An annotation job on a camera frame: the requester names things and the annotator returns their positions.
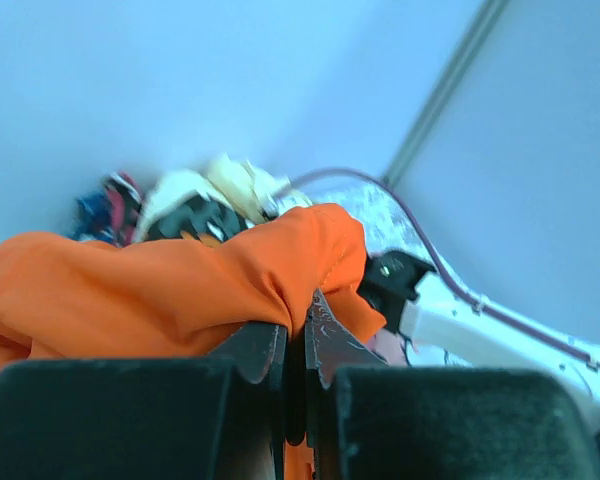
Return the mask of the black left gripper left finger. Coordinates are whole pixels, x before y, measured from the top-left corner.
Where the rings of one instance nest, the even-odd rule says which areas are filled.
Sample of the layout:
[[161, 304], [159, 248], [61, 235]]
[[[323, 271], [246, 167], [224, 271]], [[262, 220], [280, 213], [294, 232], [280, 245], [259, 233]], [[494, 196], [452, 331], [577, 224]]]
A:
[[280, 479], [287, 331], [197, 358], [26, 361], [0, 372], [0, 479]]

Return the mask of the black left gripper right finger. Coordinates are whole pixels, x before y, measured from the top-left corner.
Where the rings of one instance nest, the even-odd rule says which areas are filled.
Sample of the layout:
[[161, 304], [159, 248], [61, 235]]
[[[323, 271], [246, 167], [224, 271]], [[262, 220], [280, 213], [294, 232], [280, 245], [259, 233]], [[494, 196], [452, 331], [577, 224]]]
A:
[[316, 293], [304, 327], [319, 479], [600, 479], [574, 402], [524, 370], [391, 367]]

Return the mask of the orange black patterned cloth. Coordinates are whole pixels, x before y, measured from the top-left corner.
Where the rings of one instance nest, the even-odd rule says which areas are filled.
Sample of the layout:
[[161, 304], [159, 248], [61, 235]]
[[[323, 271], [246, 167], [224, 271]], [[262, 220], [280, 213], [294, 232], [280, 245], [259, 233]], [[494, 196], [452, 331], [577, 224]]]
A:
[[362, 224], [296, 207], [207, 245], [192, 235], [115, 247], [51, 233], [0, 246], [0, 371], [22, 360], [192, 357], [249, 321], [301, 332], [316, 290], [361, 341], [385, 321], [358, 294]]

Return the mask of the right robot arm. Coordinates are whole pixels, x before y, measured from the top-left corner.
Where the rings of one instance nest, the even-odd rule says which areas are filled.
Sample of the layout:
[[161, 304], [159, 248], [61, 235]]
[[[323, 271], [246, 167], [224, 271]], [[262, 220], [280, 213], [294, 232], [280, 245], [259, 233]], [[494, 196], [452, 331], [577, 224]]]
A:
[[475, 297], [446, 271], [399, 250], [368, 257], [358, 293], [400, 338], [407, 365], [539, 371], [600, 433], [600, 345]]

